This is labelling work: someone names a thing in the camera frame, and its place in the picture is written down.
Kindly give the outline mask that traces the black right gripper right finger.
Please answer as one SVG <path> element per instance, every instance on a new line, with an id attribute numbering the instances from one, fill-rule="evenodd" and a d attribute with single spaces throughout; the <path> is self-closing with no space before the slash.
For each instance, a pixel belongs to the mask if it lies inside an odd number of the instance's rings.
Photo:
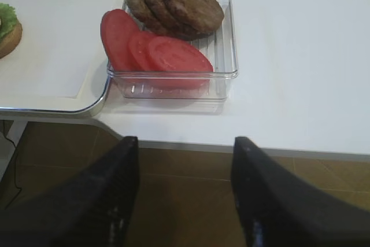
<path id="1" fill-rule="evenodd" d="M 369 212 L 306 183 L 247 137 L 231 185 L 247 246 L 369 246 Z"/>

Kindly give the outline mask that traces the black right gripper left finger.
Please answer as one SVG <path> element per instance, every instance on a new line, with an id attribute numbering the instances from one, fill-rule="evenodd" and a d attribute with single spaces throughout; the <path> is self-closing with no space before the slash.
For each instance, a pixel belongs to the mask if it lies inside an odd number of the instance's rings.
<path id="1" fill-rule="evenodd" d="M 66 182 L 1 211 L 1 246 L 123 246 L 139 189 L 137 137 Z"/>

